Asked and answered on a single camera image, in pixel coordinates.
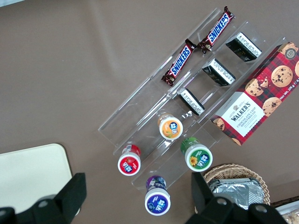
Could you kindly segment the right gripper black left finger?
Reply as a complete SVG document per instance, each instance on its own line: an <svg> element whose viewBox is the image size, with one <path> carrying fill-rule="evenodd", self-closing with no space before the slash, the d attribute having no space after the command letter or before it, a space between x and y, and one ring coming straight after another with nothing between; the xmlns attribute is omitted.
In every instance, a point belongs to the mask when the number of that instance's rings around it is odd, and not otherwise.
<svg viewBox="0 0 299 224"><path fill-rule="evenodd" d="M0 209L2 224L70 224L86 199L85 173L76 173L54 198L37 201L15 214L12 207Z"/></svg>

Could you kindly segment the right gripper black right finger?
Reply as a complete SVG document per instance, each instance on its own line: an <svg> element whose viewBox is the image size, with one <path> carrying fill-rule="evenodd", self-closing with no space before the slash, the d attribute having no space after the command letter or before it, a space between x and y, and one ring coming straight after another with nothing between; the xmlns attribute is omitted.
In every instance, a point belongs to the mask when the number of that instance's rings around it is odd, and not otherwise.
<svg viewBox="0 0 299 224"><path fill-rule="evenodd" d="M222 196L214 196L201 173L191 175L192 197L197 209L188 224L285 224L279 212L254 203L244 210Z"/></svg>

